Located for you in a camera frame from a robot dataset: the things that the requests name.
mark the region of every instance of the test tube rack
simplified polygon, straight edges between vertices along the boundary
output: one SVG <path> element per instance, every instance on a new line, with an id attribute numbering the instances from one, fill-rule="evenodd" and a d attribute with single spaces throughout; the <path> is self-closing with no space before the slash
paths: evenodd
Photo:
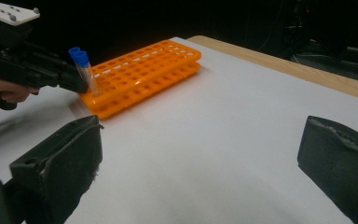
<path id="1" fill-rule="evenodd" d="M 142 49 L 92 66 L 100 94 L 88 90 L 80 99 L 100 119 L 167 89 L 200 69 L 198 50 L 172 40 L 162 40 Z"/>

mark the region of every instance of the white table surface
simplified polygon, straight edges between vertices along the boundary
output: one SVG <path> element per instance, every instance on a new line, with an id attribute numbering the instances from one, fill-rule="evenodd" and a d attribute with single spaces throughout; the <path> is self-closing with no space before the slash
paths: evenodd
<path id="1" fill-rule="evenodd" d="M 358 132 L 358 98 L 184 39 L 201 69 L 101 120 L 103 162 L 66 223 L 351 223 L 298 168 L 307 116 Z M 46 87 L 0 111 L 0 179 L 67 122 L 90 115 Z"/>

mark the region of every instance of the blue cap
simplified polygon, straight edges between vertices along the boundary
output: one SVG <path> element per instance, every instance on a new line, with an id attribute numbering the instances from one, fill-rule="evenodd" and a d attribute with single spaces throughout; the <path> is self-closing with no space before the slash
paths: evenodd
<path id="1" fill-rule="evenodd" d="M 82 67 L 87 67 L 89 65 L 89 56 L 84 50 L 80 50 L 78 52 L 73 53 L 71 57 L 75 61 L 75 63 L 79 64 Z"/>
<path id="2" fill-rule="evenodd" d="M 69 53 L 69 55 L 71 55 L 71 57 L 74 53 L 79 52 L 79 51 L 80 51 L 80 47 L 73 47 L 71 49 L 68 49 L 68 53 Z"/>

